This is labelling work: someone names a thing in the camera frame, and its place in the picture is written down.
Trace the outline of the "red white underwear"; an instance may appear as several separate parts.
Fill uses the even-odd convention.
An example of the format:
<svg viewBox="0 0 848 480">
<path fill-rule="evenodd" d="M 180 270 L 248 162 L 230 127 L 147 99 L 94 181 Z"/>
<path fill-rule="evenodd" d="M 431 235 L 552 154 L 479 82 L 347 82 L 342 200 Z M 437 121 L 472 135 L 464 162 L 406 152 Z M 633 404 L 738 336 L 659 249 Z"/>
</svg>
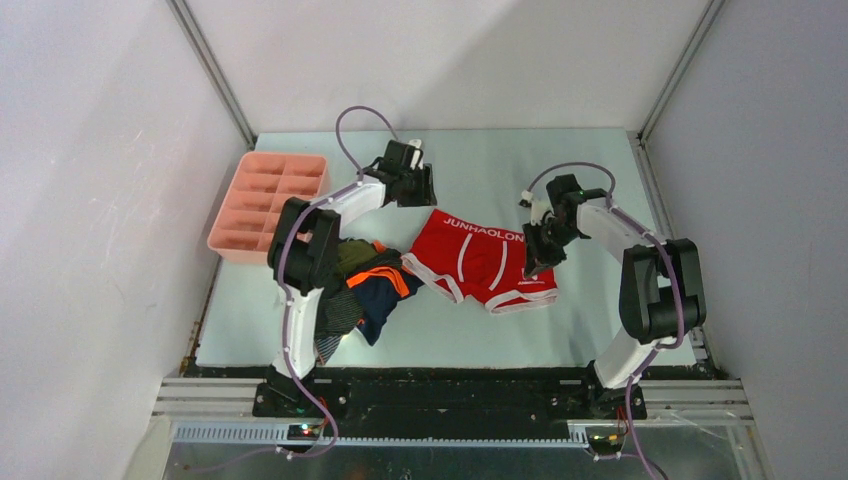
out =
<svg viewBox="0 0 848 480">
<path fill-rule="evenodd" d="M 556 302 L 555 275 L 527 277 L 522 233 L 469 223 L 442 210 L 431 212 L 404 267 L 454 303 L 471 298 L 492 315 L 547 307 Z"/>
</svg>

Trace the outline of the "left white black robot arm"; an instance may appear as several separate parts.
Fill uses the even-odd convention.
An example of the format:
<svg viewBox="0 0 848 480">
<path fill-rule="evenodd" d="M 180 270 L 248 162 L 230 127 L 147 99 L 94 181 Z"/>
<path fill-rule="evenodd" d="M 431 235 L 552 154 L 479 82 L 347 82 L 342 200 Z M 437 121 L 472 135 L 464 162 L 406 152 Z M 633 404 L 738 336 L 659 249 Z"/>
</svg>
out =
<svg viewBox="0 0 848 480">
<path fill-rule="evenodd" d="M 313 200 L 291 197 L 277 222 L 267 264 L 283 303 L 281 348 L 272 362 L 282 384 L 277 402 L 292 416 L 304 416 L 316 403 L 315 388 L 304 382 L 314 368 L 319 300 L 330 283 L 341 230 L 360 216 L 388 204 L 400 208 L 437 204 L 432 165 L 423 141 L 391 140 L 373 164 L 337 191 Z"/>
</svg>

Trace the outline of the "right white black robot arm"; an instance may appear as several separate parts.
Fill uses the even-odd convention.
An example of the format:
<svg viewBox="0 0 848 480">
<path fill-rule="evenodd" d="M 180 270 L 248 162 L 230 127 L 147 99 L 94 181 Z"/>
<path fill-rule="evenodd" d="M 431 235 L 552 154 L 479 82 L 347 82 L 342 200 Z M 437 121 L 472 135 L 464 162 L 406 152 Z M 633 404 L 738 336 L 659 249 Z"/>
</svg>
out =
<svg viewBox="0 0 848 480">
<path fill-rule="evenodd" d="M 698 250 L 689 239 L 667 239 L 650 230 L 619 207 L 610 192 L 584 189 L 573 174 L 550 180 L 546 191 L 545 200 L 530 190 L 520 197 L 520 206 L 530 211 L 522 227 L 524 276 L 564 262 L 566 246 L 578 239 L 598 242 L 621 266 L 621 328 L 591 365 L 597 381 L 581 392 L 585 411 L 606 418 L 622 403 L 619 389 L 635 384 L 647 361 L 679 347 L 705 321 Z"/>
</svg>

